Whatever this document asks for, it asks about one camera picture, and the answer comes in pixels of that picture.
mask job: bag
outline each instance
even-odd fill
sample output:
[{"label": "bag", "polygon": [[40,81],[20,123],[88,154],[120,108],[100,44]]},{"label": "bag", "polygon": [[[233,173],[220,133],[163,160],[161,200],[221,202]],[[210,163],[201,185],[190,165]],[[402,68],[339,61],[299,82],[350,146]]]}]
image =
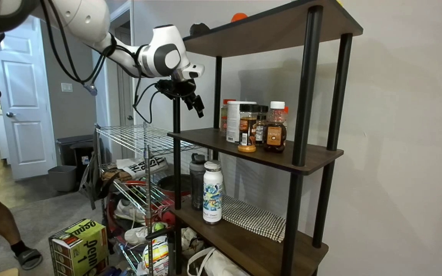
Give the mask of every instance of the bag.
[{"label": "bag", "polygon": [[[204,257],[201,265],[195,266],[197,260],[201,257]],[[215,246],[207,246],[195,252],[187,261],[187,272],[189,276],[201,276],[203,272],[207,276],[249,276],[249,272],[240,268]]]}]

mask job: glass jar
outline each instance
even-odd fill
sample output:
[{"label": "glass jar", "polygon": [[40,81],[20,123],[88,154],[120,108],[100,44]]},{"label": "glass jar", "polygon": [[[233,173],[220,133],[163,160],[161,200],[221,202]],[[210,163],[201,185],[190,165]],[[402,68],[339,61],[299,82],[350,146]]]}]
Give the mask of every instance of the glass jar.
[{"label": "glass jar", "polygon": [[264,146],[270,151],[284,151],[286,146],[286,102],[270,100],[269,117],[264,133]]}]

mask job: jar lid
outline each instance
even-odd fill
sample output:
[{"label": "jar lid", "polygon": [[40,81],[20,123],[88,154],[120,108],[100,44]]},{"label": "jar lid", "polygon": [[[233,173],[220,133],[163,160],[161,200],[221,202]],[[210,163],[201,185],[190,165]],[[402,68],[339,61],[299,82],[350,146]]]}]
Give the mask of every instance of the jar lid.
[{"label": "jar lid", "polygon": [[270,100],[270,108],[284,108],[286,102],[284,100]]},{"label": "jar lid", "polygon": [[192,153],[192,162],[194,163],[204,163],[206,162],[206,156],[200,154],[200,153]]},{"label": "jar lid", "polygon": [[227,102],[230,102],[230,100],[237,100],[237,97],[224,97],[224,99],[223,99],[223,104],[227,104]]},{"label": "jar lid", "polygon": [[240,104],[240,110],[241,111],[253,111],[253,110],[256,110],[256,105],[255,104]]},{"label": "jar lid", "polygon": [[258,105],[258,111],[267,113],[267,111],[269,111],[269,105],[260,104],[260,105]]},{"label": "jar lid", "polygon": [[204,166],[206,166],[206,169],[220,169],[221,168],[220,162],[215,162],[215,160],[204,162]]}]

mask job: bottle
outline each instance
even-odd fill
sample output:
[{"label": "bottle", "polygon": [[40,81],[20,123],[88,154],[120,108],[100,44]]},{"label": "bottle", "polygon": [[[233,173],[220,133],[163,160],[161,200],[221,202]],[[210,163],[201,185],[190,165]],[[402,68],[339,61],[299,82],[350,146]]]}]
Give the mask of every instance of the bottle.
[{"label": "bottle", "polygon": [[227,130],[226,140],[238,142],[240,140],[240,117],[244,116],[244,105],[256,104],[255,100],[229,100],[227,102]]},{"label": "bottle", "polygon": [[226,128],[227,128],[227,102],[230,102],[230,100],[235,100],[235,97],[224,97],[224,99],[223,99],[221,110],[220,110],[220,116],[221,116],[220,130],[221,130],[221,134],[223,134],[223,136],[226,136]]},{"label": "bottle", "polygon": [[249,104],[249,105],[240,105],[240,142],[238,142],[238,150],[240,151],[256,151],[255,146],[255,120],[256,120],[256,111],[258,105],[256,104]]},{"label": "bottle", "polygon": [[201,209],[203,208],[203,185],[204,185],[204,162],[206,156],[200,153],[192,153],[192,160],[190,160],[190,205],[194,208]]},{"label": "bottle", "polygon": [[264,133],[264,146],[270,151],[283,151],[286,146],[286,102],[270,100]]},{"label": "bottle", "polygon": [[269,105],[258,105],[256,122],[253,125],[255,145],[264,145],[267,110],[269,110]]},{"label": "bottle", "polygon": [[203,219],[215,223],[223,211],[223,173],[215,160],[204,162],[204,168]]}]

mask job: cardboard box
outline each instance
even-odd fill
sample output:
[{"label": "cardboard box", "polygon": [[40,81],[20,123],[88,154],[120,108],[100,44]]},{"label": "cardboard box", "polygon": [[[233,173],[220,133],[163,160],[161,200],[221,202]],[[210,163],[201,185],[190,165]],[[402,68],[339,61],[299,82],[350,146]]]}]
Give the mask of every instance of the cardboard box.
[{"label": "cardboard box", "polygon": [[83,219],[49,237],[55,276],[94,276],[109,265],[105,225]]},{"label": "cardboard box", "polygon": [[19,276],[19,268],[11,268],[11,269],[5,269],[5,271],[0,271],[0,276]]}]

